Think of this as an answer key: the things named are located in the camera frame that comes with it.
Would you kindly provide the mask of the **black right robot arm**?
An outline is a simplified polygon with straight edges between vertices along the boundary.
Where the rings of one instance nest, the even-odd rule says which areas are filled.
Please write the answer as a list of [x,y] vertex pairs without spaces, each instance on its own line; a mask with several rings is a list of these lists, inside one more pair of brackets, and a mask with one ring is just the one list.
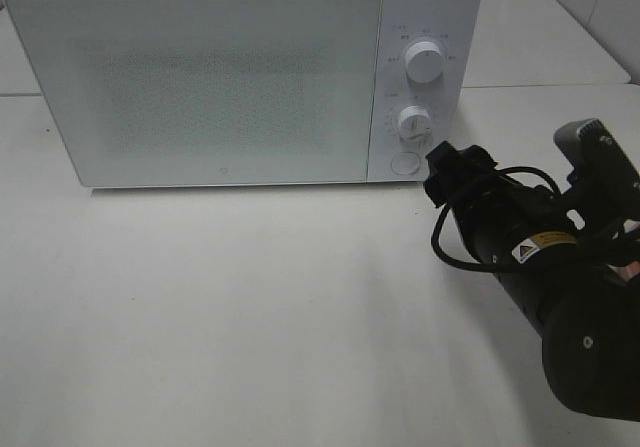
[[499,168],[479,146],[440,144],[424,188],[452,218],[469,260],[431,245],[446,264],[493,275],[541,339],[554,396],[572,411],[639,417],[639,282],[619,269],[639,258],[624,225],[639,216],[638,173],[616,145],[569,156],[569,188],[548,175],[530,187],[525,168]]

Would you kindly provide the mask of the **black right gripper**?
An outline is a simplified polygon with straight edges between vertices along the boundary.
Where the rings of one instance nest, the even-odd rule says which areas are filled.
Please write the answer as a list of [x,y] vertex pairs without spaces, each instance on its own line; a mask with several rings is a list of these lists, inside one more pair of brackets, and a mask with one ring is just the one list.
[[436,209],[505,189],[497,162],[482,147],[456,150],[443,141],[426,155],[426,160],[428,177],[423,187]]

